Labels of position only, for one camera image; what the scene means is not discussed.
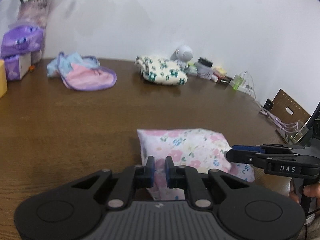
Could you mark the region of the person's right hand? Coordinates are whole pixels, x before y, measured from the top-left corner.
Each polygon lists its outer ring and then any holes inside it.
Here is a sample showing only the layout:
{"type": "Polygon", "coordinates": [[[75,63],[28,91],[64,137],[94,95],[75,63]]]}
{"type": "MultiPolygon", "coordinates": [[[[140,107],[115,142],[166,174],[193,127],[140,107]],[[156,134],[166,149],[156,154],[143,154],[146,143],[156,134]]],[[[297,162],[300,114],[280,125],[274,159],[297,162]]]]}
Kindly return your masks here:
{"type": "MultiPolygon", "coordinates": [[[[317,198],[317,207],[319,207],[319,198],[320,198],[320,183],[315,183],[304,187],[304,194],[308,197],[317,198]]],[[[290,181],[290,192],[289,198],[299,203],[299,197],[295,194],[295,187],[293,180],[290,181]]]]}

